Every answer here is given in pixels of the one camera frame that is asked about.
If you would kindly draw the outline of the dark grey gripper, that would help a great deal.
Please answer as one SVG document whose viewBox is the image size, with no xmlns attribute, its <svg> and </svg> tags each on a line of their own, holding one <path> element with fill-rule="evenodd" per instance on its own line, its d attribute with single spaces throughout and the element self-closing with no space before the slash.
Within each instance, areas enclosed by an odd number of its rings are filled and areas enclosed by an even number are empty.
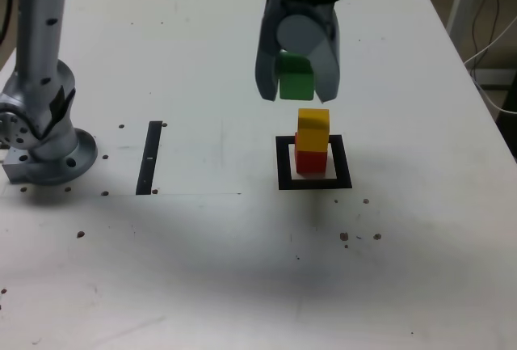
<svg viewBox="0 0 517 350">
<path fill-rule="evenodd" d="M 278 67 L 280 74 L 311 70 L 313 89 L 320 101 L 335 99 L 340 83 L 339 38 L 333 3 L 266 0 L 254 72 L 261 97 L 275 100 Z"/>
</svg>

